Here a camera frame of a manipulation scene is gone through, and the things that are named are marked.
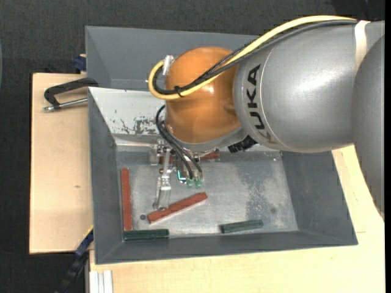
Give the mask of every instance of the red wooden block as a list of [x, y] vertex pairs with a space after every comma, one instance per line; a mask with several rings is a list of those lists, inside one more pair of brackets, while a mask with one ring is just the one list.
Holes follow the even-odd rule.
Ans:
[[132, 230], [132, 207], [130, 201], [130, 179], [129, 170], [127, 168], [121, 169], [121, 187], [122, 187], [122, 217], [123, 230]]
[[179, 202], [171, 204], [168, 208], [163, 209], [162, 211], [152, 212], [147, 216], [150, 223], [155, 223], [163, 218], [166, 218], [169, 215], [183, 211], [190, 206], [196, 205], [202, 201], [205, 201], [208, 198], [205, 192], [201, 192], [195, 195], [192, 195], [189, 198], [185, 198]]

